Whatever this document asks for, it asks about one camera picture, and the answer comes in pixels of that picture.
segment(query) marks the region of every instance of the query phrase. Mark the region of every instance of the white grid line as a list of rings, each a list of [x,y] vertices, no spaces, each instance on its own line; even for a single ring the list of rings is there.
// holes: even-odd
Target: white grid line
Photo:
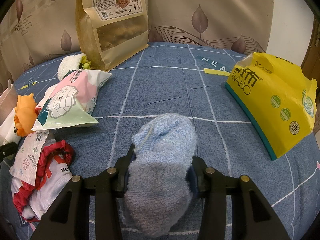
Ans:
[[[181,49],[195,49],[195,50],[203,50],[203,51],[208,51],[208,52],[213,52],[213,53],[219,53],[219,54],[224,54],[224,55],[229,55],[225,50],[225,53],[223,52],[218,52],[218,51],[212,51],[212,50],[206,50],[206,49],[196,49],[196,48],[191,48],[191,47],[179,47],[179,46],[169,46],[169,45],[158,45],[158,46],[149,46],[148,48],[157,48],[157,47],[173,47],[173,48],[181,48]]]
[[[50,62],[50,63],[48,63],[48,64],[43,64],[43,65],[41,65],[41,67],[43,67],[43,66],[47,66],[47,65],[50,65],[51,63],[53,63],[53,62],[57,62],[57,61],[60,61],[60,60],[63,60],[63,58],[58,59],[58,60],[54,60],[54,61],[52,61],[52,62]]]
[[[228,53],[228,52],[226,52],[225,50],[223,50],[225,53],[227,53],[228,55],[229,55],[229,57],[231,57],[231,55]],[[236,61],[233,59],[233,57],[231,57],[231,59],[236,63]]]
[[[158,117],[159,114],[152,114],[152,115],[143,115],[143,116],[139,116],[139,115],[122,115],[121,118],[154,118],[154,117]],[[119,115],[108,115],[108,116],[99,116],[99,117],[95,117],[95,119],[99,120],[102,118],[119,118]],[[211,119],[204,119],[204,118],[200,118],[200,117],[188,117],[189,119],[197,119],[197,120],[202,120],[202,121],[207,121],[207,122],[215,122],[214,120]],[[216,122],[221,122],[221,123],[248,123],[251,124],[251,122],[245,122],[245,121],[219,121],[216,120]]]
[[[227,148],[226,142],[225,142],[225,140],[224,140],[224,138],[223,138],[223,136],[222,136],[222,133],[221,133],[221,131],[220,131],[220,129],[219,129],[218,122],[217,122],[216,117],[215,117],[215,115],[214,115],[213,108],[212,108],[212,105],[211,105],[211,101],[210,101],[210,98],[209,98],[207,89],[206,89],[206,87],[205,87],[204,80],[203,80],[203,78],[202,78],[200,69],[199,69],[199,67],[197,66],[196,58],[195,58],[195,56],[192,54],[191,49],[190,49],[190,47],[189,47],[189,44],[187,44],[187,45],[188,45],[189,51],[190,51],[190,53],[191,53],[191,55],[192,55],[192,57],[193,57],[193,60],[195,61],[195,66],[197,67],[197,69],[198,69],[198,71],[199,71],[199,75],[200,75],[202,84],[203,84],[203,86],[204,86],[203,89],[204,89],[205,95],[207,96],[207,100],[208,100],[208,103],[209,103],[209,106],[210,106],[210,110],[211,110],[212,117],[213,117],[214,122],[215,122],[215,124],[216,124],[217,130],[218,130],[218,132],[219,132],[219,134],[220,134],[220,137],[221,137],[221,140],[222,140],[222,143],[223,143],[223,147],[224,147],[224,150],[225,150],[225,152],[226,152],[226,158],[227,158],[227,164],[228,164],[228,173],[229,173],[229,176],[232,177],[230,157],[229,157],[229,152],[228,152],[228,148]]]
[[[30,73],[30,72],[33,72],[33,71],[36,71],[38,68],[40,68],[41,66],[37,66],[37,67],[33,67],[34,69],[33,70],[30,70],[30,71],[25,71],[21,76],[24,76],[25,74],[27,73]]]
[[[40,78],[40,76],[42,75],[42,73],[43,73],[44,71],[46,71],[47,68],[50,67],[50,65],[51,65],[53,62],[50,62],[49,64],[47,64],[48,66],[39,74],[38,78]]]
[[[42,83],[42,82],[46,82],[46,81],[49,81],[49,80],[51,81],[51,80],[54,80],[54,79],[57,79],[57,78],[46,79],[46,80],[42,80],[42,81],[39,81],[39,82],[37,81],[37,83],[36,83],[36,84],[39,84],[39,83]]]
[[[38,92],[38,94],[35,96],[35,101],[36,101],[36,98],[37,98],[37,96],[39,95],[39,93],[47,86],[47,85],[49,85],[49,83],[52,81],[52,79],[54,78],[54,76],[49,80],[49,82]]]
[[[9,168],[11,168],[11,167],[9,166],[9,164],[5,162],[5,160],[3,160],[3,162],[4,162]]]
[[[169,67],[169,66],[145,66],[145,67],[147,67],[147,68],[153,68],[153,67],[159,67],[159,68],[177,68],[177,69],[187,69],[187,70],[196,70],[196,71],[198,71],[197,69],[195,69],[195,68],[182,68],[182,67]],[[114,70],[118,70],[118,69],[127,69],[127,68],[136,68],[136,67],[123,67],[123,68],[114,68],[114,69],[112,69],[112,70],[110,70],[110,71],[114,71]]]
[[[91,219],[89,219],[89,223],[92,223],[94,225],[96,224],[96,222]],[[226,225],[226,227],[231,227],[231,226],[232,226],[232,223]],[[121,230],[142,234],[140,230],[135,228],[121,228]],[[185,236],[185,235],[193,235],[193,234],[199,234],[199,230],[168,232],[167,236]]]
[[[290,169],[290,174],[291,174],[291,179],[292,179],[292,188],[293,188],[293,219],[292,219],[292,222],[291,222],[291,227],[292,227],[292,240],[293,240],[293,237],[294,237],[293,221],[294,221],[294,215],[295,215],[295,211],[296,211],[296,195],[295,195],[295,193],[294,193],[294,182],[293,182],[293,175],[292,175],[291,165],[290,165],[290,162],[289,162],[289,159],[288,159],[287,155],[285,154],[284,156],[285,156],[285,158],[287,159],[287,162],[288,162],[288,164],[289,164],[289,169]]]
[[[289,197],[294,191],[296,191],[301,185],[305,184],[309,179],[311,179],[313,177],[313,175],[316,173],[317,169],[318,168],[315,169],[314,173],[309,178],[307,178],[304,182],[300,183],[293,191],[291,191],[290,193],[285,195],[283,198],[281,198],[277,202],[275,202],[271,207],[274,207],[275,205],[279,204],[282,200]]]
[[[121,108],[121,112],[120,112],[120,115],[118,117],[118,121],[117,121],[117,124],[116,124],[116,129],[115,129],[115,136],[113,138],[113,142],[112,142],[112,149],[111,149],[111,153],[110,153],[110,158],[109,158],[109,162],[108,162],[108,167],[111,166],[111,163],[112,163],[112,158],[113,158],[113,155],[115,153],[115,147],[116,147],[116,138],[117,138],[117,133],[118,133],[118,128],[119,128],[119,123],[120,123],[120,119],[121,119],[121,116],[122,116],[122,113],[124,111],[124,107],[125,107],[125,103],[127,102],[127,98],[128,98],[128,95],[129,95],[129,92],[130,92],[130,88],[132,86],[132,81],[133,81],[133,78],[134,78],[134,75],[137,71],[137,68],[139,66],[139,63],[140,63],[140,60],[142,58],[142,55],[144,53],[144,50],[142,51],[141,53],[141,56],[137,62],[137,65],[136,65],[136,68],[134,69],[134,72],[132,74],[132,77],[131,77],[131,81],[130,81],[130,84],[129,84],[129,87],[128,87],[128,90],[127,90],[127,94],[125,95],[125,98],[124,98],[124,101],[123,101],[123,104],[122,104],[122,108]]]

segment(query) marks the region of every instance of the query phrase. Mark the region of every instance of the bed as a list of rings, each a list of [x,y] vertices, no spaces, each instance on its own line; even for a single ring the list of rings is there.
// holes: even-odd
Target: bed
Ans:
[[[92,114],[99,124],[55,131],[57,140],[65,139],[75,149],[72,173],[84,178],[98,175],[126,155],[131,136],[143,124],[159,114],[179,113],[189,117],[196,127],[195,155],[224,175],[249,175],[274,208],[290,238],[300,239],[320,209],[317,203],[319,148],[311,133],[285,156],[271,161],[255,128],[225,89],[227,76],[206,74],[203,70],[219,69],[211,64],[215,61],[230,72],[244,57],[231,50],[150,43],[148,48],[111,70],[113,75],[100,89]],[[56,58],[23,73],[14,83],[18,94],[32,92],[36,102],[41,100],[46,89],[58,82],[57,69],[62,59]],[[36,83],[23,88],[30,80]],[[26,240],[37,223],[24,222],[12,204],[9,167],[13,161],[5,158],[0,168],[0,212],[18,237]],[[230,198],[227,204],[226,239],[231,239]],[[94,198],[91,206],[90,239],[95,239]],[[170,233],[158,239],[197,239],[203,206],[203,200],[193,200]],[[124,224],[121,227],[125,240],[149,239],[135,227]]]

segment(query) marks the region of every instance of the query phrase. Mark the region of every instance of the orange toy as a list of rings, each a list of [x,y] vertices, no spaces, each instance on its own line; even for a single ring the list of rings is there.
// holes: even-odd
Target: orange toy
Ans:
[[[36,102],[33,99],[33,93],[28,96],[18,95],[17,107],[14,108],[16,115],[14,116],[14,132],[21,136],[27,136],[33,133],[32,127],[37,119],[35,112]]]

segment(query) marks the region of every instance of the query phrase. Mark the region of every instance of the snack bag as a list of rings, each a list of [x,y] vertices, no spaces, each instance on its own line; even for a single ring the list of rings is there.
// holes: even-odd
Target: snack bag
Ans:
[[[99,89],[111,76],[101,70],[71,70],[55,87],[32,128],[34,131],[91,126]]]
[[[225,86],[257,129],[271,160],[312,132],[317,82],[307,79],[299,66],[253,53],[237,62]]]
[[[148,46],[145,0],[76,0],[81,51],[109,71]]]

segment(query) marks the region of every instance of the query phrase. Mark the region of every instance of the kraft paper bag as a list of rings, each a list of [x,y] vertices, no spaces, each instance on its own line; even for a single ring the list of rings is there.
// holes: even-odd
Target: kraft paper bag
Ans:
[[[145,0],[76,0],[81,51],[109,71],[148,46]]]

